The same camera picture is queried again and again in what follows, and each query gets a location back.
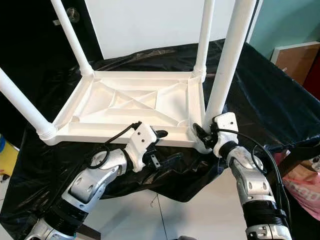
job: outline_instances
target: white floor tile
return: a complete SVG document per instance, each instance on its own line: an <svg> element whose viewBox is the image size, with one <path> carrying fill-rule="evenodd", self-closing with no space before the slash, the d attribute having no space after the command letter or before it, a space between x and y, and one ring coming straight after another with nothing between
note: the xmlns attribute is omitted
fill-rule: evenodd
<svg viewBox="0 0 320 240"><path fill-rule="evenodd" d="M156 193L146 190L100 200L85 220L103 240L165 240Z"/></svg>
<svg viewBox="0 0 320 240"><path fill-rule="evenodd" d="M2 209L3 199L6 196L7 188L9 184L9 179L0 183L0 210ZM7 231L0 224L0 239L1 240L12 240L13 238L7 233Z"/></svg>
<svg viewBox="0 0 320 240"><path fill-rule="evenodd" d="M159 196L169 240L184 235L197 240L245 240L236 180L230 169L187 203Z"/></svg>

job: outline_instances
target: black wire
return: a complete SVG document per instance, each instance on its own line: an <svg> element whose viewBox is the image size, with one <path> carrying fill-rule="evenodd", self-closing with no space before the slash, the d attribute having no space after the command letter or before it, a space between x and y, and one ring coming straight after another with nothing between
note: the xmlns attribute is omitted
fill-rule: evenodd
<svg viewBox="0 0 320 240"><path fill-rule="evenodd" d="M158 195L158 193L156 194L156 198L157 198L157 200L158 200L158 205L159 205L159 209L160 209L160 214L161 214L161 219L162 219L162 225L163 225L163 229L164 229L165 239L168 240L167 231L166 231L166 226L165 226L165 221L164 221L164 217L163 217L163 215L162 215L162 210L161 210L161 206L160 206L160 201L159 201L159 195Z"/></svg>
<svg viewBox="0 0 320 240"><path fill-rule="evenodd" d="M103 158L103 160L101 162L99 162L99 164L91 166L88 166L88 169L98 169L100 168L103 164L106 163L109 154L110 154L110 149L107 147L108 144L110 144L112 141L116 140L117 138L119 138L121 135L125 134L126 132L128 132L131 128L134 127L135 123L130 124L128 127L126 127L124 130L122 130L121 132L119 132L117 135L111 137L108 141L106 141L102 147L100 147L99 149L97 149L92 155L96 155L97 153L101 152L102 149L106 151L105 157Z"/></svg>
<svg viewBox="0 0 320 240"><path fill-rule="evenodd" d="M252 141L253 143L255 143L255 145L257 145L259 148L261 148L261 150L268 156L268 158L269 158L269 160L271 162L273 171L274 171L275 176L276 176L276 192L277 192L277 194L276 194L276 203L278 204L279 208L282 209L282 198L281 197L284 196L284 201L285 201L286 210L287 210L287 217L288 217L288 221L289 221L288 227L289 227L289 229L291 229L292 220L291 220L291 210L290 210L289 199L288 199L288 196L287 196L287 194L285 192L284 185L282 183L282 178L281 178L278 166L277 166L274 158L272 157L271 153L268 150L266 150L260 143L258 143L256 140L254 140L252 137L247 136L247 135L245 135L243 133L240 133L238 131L233 131L233 130L229 130L229 129L221 129L221 128L218 128L215 131L216 132L232 133L232 134L237 134L239 136L242 136L242 137Z"/></svg>
<svg viewBox="0 0 320 240"><path fill-rule="evenodd" d="M257 164L257 161L256 161L256 158L255 158L255 149L258 145L254 145L254 147L252 148L251 150L251 158L252 158L252 161L254 163L254 165L256 166L256 168L263 174L265 175L267 173L266 170L263 170L260 168L260 166Z"/></svg>

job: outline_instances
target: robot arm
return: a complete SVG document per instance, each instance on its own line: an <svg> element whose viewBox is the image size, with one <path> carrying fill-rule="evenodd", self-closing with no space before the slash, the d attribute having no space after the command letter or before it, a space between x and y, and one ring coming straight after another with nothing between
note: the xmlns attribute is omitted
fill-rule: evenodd
<svg viewBox="0 0 320 240"><path fill-rule="evenodd" d="M124 150L100 151L91 166L80 172L61 198L33 227L25 240L74 240L75 233L92 211L106 187L117 176L144 167L143 155L157 142L158 134L139 123Z"/></svg>
<svg viewBox="0 0 320 240"><path fill-rule="evenodd" d="M291 240L286 213L277 208L271 187L257 168L262 162L243 146L238 145L237 135L215 128L238 131L236 116L228 112L214 118L211 134L194 124L197 136L207 148L212 148L218 158L223 158L236 179L237 191L247 225L248 240Z"/></svg>

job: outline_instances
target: black tarp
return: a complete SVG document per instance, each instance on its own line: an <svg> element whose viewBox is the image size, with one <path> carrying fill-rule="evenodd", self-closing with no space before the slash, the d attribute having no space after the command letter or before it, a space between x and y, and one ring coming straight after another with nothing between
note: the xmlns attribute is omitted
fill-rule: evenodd
<svg viewBox="0 0 320 240"><path fill-rule="evenodd" d="M205 103L223 43L218 40L209 45L207 76L203 84ZM188 44L145 50L93 62L92 66L99 71L192 71L196 54L197 44ZM37 107L49 121L58 114L80 78L76 67L46 73ZM319 101L248 44L243 47L225 111L235 112L240 132L273 152L320 139ZM240 142L252 147L244 139ZM90 153L98 146L98 143L82 142L47 146L31 126L26 128L0 214L2 226L13 239L25 237L37 218L86 167ZM122 146L110 146L111 149L118 147ZM157 147L157 151L162 164L160 169L147 165L139 173L117 177L102 198L151 189L186 202L225 167L212 154L202 155L191 148Z"/></svg>

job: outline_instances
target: door handle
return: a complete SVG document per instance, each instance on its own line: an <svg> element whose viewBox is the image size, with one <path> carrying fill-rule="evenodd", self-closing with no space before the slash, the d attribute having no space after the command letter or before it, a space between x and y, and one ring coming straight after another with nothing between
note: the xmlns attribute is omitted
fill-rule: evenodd
<svg viewBox="0 0 320 240"><path fill-rule="evenodd" d="M65 12L68 15L69 20L72 24L76 24L80 21L80 14L75 7L69 7ZM55 26L61 25L59 19L53 20L52 22Z"/></svg>

